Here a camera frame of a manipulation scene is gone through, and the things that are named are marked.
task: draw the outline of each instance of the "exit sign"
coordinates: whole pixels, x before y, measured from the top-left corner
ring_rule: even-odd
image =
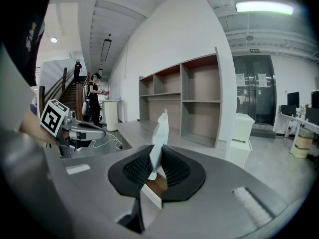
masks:
[[[259,49],[249,49],[250,53],[260,53]]]

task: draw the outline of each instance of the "white paper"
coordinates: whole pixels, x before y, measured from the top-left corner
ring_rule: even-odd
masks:
[[[158,119],[158,125],[154,130],[153,136],[152,136],[152,144],[154,144],[154,147],[152,151],[150,152],[150,160],[153,167],[153,173],[150,175],[149,180],[155,180],[157,170],[161,166],[161,147],[164,144],[167,144],[168,141],[168,115],[167,110],[165,109],[165,112],[162,113],[162,115]]]
[[[267,78],[266,74],[258,74],[259,88],[267,87]]]
[[[245,75],[244,74],[236,74],[236,83],[238,87],[245,87]]]
[[[87,164],[77,165],[77,166],[70,166],[66,167],[66,171],[69,175],[75,174],[75,173],[81,173],[84,171],[90,170],[90,166]]]

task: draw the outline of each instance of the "person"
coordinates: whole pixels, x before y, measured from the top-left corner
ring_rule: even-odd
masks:
[[[50,0],[17,1],[19,3],[16,12],[19,17],[16,17],[16,13],[12,10],[3,12],[3,18],[6,22],[10,22],[10,26],[5,29],[5,34],[1,35],[1,40],[24,80],[30,86],[35,86],[36,58],[44,33],[44,17]],[[31,110],[26,111],[19,131],[40,141],[55,144],[54,137],[40,125],[39,118]]]
[[[90,113],[92,116],[92,122],[94,125],[102,127],[103,124],[100,124],[100,106],[98,94],[101,92],[98,90],[96,83],[101,79],[100,74],[95,73],[91,76],[91,81],[88,84],[88,94],[87,97],[90,100]]]
[[[77,60],[75,65],[74,65],[73,84],[79,83],[80,70],[82,71],[82,65],[80,64],[80,61]]]

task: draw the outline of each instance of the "poster on door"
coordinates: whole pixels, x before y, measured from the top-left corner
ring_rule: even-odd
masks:
[[[245,75],[244,74],[236,74],[236,83],[238,87],[245,87]]]
[[[266,74],[258,74],[259,88],[267,87],[267,77]]]

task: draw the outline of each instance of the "ceiling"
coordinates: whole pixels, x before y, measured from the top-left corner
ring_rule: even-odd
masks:
[[[54,5],[48,13],[53,13],[51,23],[60,32],[55,35],[80,36],[79,40],[69,41],[72,51],[82,48],[83,58],[89,71],[102,68],[110,72],[115,61],[125,47],[129,37],[137,27],[165,0],[51,0],[50,3],[75,2],[78,4],[78,19],[73,5]],[[262,52],[283,56],[294,56],[311,61],[319,61],[318,45],[311,25],[305,18],[307,11],[295,0],[272,0],[292,4],[294,14],[278,13],[237,13],[235,2],[241,0],[207,0],[225,31],[234,55],[248,54],[250,48],[260,48]],[[47,37],[53,35],[46,26]],[[247,41],[248,35],[253,40]],[[104,39],[112,44],[106,62],[101,61]]]
[[[78,3],[55,3],[48,6],[45,28],[40,42],[37,65],[51,60],[83,58],[78,31]],[[57,43],[50,39],[57,38]]]

